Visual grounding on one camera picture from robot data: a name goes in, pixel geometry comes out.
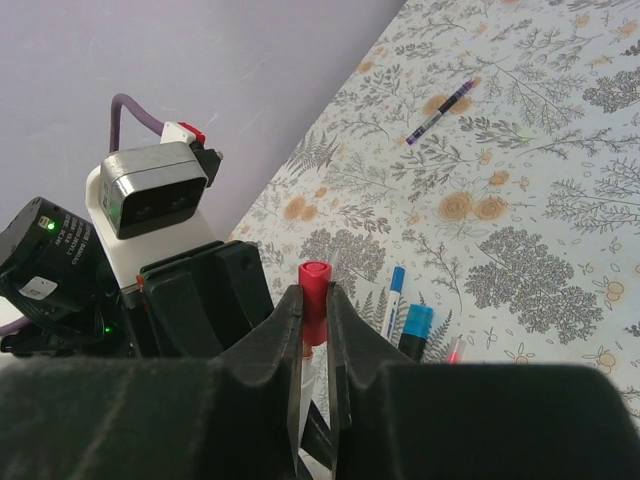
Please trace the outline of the pink marker pen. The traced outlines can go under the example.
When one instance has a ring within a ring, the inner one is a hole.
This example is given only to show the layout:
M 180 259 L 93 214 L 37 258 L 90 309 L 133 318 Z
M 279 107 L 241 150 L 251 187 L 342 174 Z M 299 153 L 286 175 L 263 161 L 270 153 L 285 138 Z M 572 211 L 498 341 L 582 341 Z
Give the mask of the pink marker pen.
M 446 362 L 448 364 L 459 364 L 464 357 L 464 350 L 466 347 L 466 341 L 461 337 L 453 337 L 449 349 L 446 355 Z

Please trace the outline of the floral patterned tablecloth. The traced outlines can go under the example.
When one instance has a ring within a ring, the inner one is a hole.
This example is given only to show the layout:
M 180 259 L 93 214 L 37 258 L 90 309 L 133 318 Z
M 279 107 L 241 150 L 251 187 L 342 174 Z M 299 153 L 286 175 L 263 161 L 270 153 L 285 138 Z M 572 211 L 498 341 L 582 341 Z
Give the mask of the floral patterned tablecloth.
M 406 138 L 468 80 L 414 145 Z M 409 1 L 234 237 L 275 297 L 329 261 L 380 327 L 434 309 L 424 358 L 571 362 L 639 408 L 639 5 Z

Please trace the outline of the white red marker pen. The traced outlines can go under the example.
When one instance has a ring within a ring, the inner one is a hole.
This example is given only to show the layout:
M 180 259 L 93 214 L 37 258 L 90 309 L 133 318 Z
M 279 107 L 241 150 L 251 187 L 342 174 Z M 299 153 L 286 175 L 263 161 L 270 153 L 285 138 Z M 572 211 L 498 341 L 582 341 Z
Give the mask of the white red marker pen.
M 340 262 L 341 250 L 337 249 L 333 252 L 329 262 L 332 267 L 332 275 Z M 316 368 L 312 364 L 313 348 L 307 345 L 303 339 L 302 349 L 302 370 L 301 370 L 301 398 L 300 398 L 300 417 L 299 417 L 299 433 L 298 445 L 301 445 L 305 424 L 309 418 L 309 410 L 312 401 L 312 394 L 316 379 Z

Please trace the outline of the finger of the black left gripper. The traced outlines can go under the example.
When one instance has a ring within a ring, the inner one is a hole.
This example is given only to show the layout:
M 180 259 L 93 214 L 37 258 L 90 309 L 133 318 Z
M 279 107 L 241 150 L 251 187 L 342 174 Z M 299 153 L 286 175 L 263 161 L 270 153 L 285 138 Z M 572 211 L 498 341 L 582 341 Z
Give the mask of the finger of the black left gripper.
M 212 329 L 220 355 L 258 327 L 274 310 L 259 249 L 253 243 L 215 242 Z

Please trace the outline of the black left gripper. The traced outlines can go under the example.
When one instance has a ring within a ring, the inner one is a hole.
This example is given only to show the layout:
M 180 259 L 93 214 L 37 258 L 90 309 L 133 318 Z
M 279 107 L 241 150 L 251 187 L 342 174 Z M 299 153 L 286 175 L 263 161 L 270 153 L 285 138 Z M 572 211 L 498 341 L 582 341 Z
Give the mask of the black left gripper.
M 223 352 L 192 273 L 156 269 L 138 286 L 150 318 L 181 357 Z M 29 201 L 1 234 L 1 296 L 26 325 L 1 337 L 17 358 L 131 358 L 121 292 L 93 225 L 53 202 Z

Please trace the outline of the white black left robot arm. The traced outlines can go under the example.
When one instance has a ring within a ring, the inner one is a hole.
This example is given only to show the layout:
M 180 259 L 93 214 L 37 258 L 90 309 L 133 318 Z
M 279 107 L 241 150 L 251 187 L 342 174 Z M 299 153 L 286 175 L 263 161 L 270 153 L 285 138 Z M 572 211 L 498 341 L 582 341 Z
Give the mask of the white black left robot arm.
M 42 197 L 1 234 L 2 326 L 15 357 L 221 354 L 274 310 L 258 248 L 214 241 L 138 269 L 124 293 L 86 220 Z

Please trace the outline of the purple black pen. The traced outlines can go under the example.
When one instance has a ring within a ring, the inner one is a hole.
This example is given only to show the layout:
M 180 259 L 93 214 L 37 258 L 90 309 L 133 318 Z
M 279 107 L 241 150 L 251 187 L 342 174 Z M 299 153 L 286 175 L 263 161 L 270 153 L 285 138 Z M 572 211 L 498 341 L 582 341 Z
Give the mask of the purple black pen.
M 439 106 L 426 120 L 424 120 L 407 138 L 408 145 L 414 145 L 428 130 L 430 130 L 460 99 L 474 86 L 474 80 L 468 80 L 461 85 L 446 101 Z

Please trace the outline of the black blue highlighter pen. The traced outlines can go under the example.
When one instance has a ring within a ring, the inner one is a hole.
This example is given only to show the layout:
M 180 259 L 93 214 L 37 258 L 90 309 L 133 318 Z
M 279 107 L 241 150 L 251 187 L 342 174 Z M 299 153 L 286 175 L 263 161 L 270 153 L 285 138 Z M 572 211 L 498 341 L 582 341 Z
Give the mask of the black blue highlighter pen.
M 434 311 L 431 307 L 411 304 L 398 342 L 398 350 L 420 363 L 431 330 Z

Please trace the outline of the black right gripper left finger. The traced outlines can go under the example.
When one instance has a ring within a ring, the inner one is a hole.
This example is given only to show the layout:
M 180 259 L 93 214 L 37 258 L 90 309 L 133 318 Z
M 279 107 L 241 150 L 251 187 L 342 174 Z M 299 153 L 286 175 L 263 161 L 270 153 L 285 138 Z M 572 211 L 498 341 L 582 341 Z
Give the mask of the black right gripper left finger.
M 303 294 L 213 359 L 23 360 L 1 373 L 5 479 L 293 479 Z

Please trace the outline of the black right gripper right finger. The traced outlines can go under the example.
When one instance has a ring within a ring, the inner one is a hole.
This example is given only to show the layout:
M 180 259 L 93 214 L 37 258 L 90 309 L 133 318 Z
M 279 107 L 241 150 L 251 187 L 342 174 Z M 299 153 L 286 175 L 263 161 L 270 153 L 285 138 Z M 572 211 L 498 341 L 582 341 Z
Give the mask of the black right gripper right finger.
M 327 296 L 336 479 L 635 479 L 614 386 L 577 365 L 419 364 Z

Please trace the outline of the red pen cap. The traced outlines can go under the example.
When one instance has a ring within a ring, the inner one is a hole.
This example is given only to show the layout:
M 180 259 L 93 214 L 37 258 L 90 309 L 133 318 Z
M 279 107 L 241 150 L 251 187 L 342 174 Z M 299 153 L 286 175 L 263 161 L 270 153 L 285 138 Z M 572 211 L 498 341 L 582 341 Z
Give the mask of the red pen cap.
M 309 261 L 299 266 L 298 284 L 303 292 L 303 339 L 316 347 L 328 336 L 327 295 L 332 267 L 326 262 Z

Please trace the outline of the white blue marker pen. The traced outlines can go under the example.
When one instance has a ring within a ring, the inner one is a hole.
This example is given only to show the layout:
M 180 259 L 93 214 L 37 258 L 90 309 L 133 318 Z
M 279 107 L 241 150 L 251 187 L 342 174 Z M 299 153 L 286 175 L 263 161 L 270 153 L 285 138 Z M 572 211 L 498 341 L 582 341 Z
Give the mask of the white blue marker pen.
M 406 270 L 402 266 L 396 266 L 391 276 L 387 302 L 380 333 L 388 341 L 392 340 L 395 324 L 398 316 L 399 302 L 404 285 Z

